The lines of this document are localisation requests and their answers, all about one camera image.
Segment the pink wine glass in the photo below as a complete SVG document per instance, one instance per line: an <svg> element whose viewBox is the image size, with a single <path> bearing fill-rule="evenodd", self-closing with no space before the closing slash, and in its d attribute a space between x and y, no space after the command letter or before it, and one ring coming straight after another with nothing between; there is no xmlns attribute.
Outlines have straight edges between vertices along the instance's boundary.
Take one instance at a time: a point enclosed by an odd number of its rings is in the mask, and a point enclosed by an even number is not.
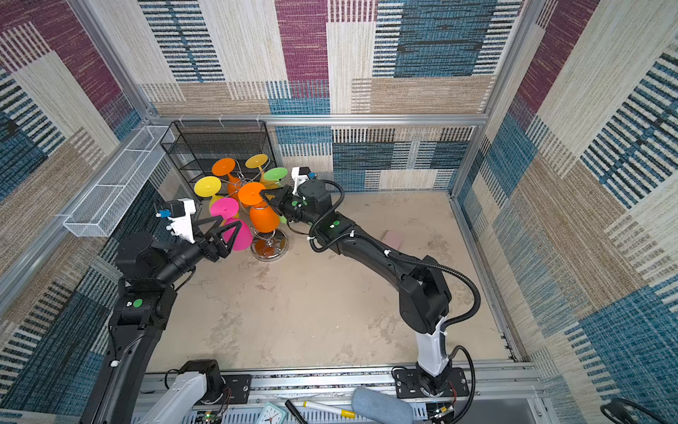
<svg viewBox="0 0 678 424"><path fill-rule="evenodd" d="M222 237L225 241L228 241L231 239L233 234L236 234L235 240L233 240L233 250L245 251L252 245L254 236L252 236L249 225L237 217L238 213L239 203L230 197L224 197L218 201L215 201L210 207L211 216L220 217L223 224L240 224L239 228L234 226L233 228L226 231Z"/></svg>

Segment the orange front wine glass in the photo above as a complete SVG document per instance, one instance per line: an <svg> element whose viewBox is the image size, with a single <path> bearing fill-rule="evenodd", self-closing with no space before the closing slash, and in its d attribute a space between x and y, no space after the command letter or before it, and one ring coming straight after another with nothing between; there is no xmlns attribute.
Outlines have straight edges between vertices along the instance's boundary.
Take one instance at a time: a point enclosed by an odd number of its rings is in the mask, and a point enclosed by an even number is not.
<svg viewBox="0 0 678 424"><path fill-rule="evenodd" d="M262 193L265 189L260 182L250 182L238 191L238 199L248 210L250 220L258 233L271 233L281 223L280 217L266 202Z"/></svg>

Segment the chrome wine glass rack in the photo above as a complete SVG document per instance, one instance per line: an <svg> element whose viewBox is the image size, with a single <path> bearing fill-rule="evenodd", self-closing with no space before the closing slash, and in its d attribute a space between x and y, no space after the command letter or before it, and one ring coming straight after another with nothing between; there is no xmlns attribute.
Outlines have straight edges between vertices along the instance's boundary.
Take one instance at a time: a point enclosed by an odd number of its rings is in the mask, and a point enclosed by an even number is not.
<svg viewBox="0 0 678 424"><path fill-rule="evenodd" d="M241 206L249 216L248 210L242 204ZM271 233L258 233L254 228L254 238L252 254L260 261L275 261L285 254L288 247L288 238L279 227Z"/></svg>

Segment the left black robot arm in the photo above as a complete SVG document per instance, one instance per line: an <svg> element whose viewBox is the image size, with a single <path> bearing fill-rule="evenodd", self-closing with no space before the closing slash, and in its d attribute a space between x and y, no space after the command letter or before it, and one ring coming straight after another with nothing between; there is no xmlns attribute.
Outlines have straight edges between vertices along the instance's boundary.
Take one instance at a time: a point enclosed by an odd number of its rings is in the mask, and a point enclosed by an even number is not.
<svg viewBox="0 0 678 424"><path fill-rule="evenodd" d="M81 423L131 421L148 363L178 296L175 283L204 259L215 263L228 257L243 227L220 222L220 217L197 221L214 225L206 233L193 231L192 242L160 242L149 232L137 232L119 246L116 266L123 276L107 327L108 347Z"/></svg>

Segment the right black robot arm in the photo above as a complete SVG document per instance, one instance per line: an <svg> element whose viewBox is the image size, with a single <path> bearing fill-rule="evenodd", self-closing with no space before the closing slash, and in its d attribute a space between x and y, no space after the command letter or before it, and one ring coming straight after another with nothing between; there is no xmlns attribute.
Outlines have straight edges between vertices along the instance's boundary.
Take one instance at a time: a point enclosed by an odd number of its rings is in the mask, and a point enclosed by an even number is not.
<svg viewBox="0 0 678 424"><path fill-rule="evenodd" d="M309 225L307 239L320 254L328 250L361 263L389 282L398 293L399 314L416 333L422 392L431 397L448 389L453 354L447 353L446 330L478 313L480 290L469 277L443 266L431 256L418 259L404 254L364 231L338 211L345 191L325 179L309 179L291 187L264 189L261 197L289 222ZM470 291L473 304L468 311L450 317L450 288L446 275L455 277Z"/></svg>

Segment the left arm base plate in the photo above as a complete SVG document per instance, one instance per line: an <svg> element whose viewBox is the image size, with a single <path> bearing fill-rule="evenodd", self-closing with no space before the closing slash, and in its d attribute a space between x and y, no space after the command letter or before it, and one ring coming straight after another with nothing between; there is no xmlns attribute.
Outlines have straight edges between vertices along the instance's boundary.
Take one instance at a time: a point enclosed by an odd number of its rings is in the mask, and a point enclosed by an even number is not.
<svg viewBox="0 0 678 424"><path fill-rule="evenodd" d="M217 406L245 405L248 403L252 388L252 375L222 375L220 397L215 401Z"/></svg>

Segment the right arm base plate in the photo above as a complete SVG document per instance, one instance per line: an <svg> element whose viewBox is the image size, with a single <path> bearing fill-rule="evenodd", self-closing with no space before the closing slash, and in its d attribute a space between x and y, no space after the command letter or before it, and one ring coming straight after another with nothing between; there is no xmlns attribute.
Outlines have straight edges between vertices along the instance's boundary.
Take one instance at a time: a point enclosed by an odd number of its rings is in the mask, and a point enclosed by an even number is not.
<svg viewBox="0 0 678 424"><path fill-rule="evenodd" d="M392 367L391 376L399 399L467 397L471 393L471 381L460 367L446 369L434 377L416 367Z"/></svg>

